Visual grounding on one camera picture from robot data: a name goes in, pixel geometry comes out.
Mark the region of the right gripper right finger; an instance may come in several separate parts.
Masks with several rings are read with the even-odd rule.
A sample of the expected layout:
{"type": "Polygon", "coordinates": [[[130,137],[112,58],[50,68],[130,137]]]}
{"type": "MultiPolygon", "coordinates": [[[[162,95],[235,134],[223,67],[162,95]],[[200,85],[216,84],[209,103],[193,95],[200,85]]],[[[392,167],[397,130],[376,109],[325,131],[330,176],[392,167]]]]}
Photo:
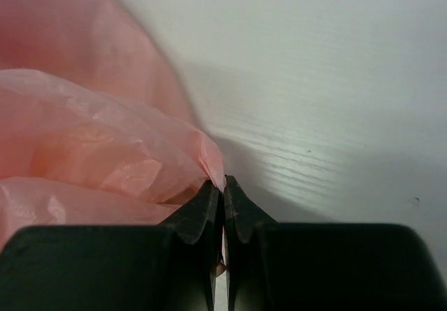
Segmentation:
{"type": "Polygon", "coordinates": [[[422,238],[399,224],[278,222],[230,176],[225,211],[230,310],[445,310],[422,238]]]}

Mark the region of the pink plastic bag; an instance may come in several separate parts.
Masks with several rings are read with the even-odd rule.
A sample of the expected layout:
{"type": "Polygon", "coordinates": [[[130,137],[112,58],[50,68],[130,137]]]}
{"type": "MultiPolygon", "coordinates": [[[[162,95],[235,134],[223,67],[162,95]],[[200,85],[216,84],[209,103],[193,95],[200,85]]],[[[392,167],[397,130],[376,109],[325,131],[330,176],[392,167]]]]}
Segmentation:
{"type": "Polygon", "coordinates": [[[115,0],[1,0],[1,241],[157,224],[226,185],[169,63],[115,0]]]}

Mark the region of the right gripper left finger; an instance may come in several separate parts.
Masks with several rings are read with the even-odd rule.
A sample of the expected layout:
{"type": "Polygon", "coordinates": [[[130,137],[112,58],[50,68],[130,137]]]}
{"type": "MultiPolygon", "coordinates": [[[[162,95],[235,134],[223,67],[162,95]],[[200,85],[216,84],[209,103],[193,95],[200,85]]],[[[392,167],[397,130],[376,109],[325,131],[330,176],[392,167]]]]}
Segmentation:
{"type": "Polygon", "coordinates": [[[1,251],[2,310],[212,310],[220,192],[157,225],[30,226],[1,251]]]}

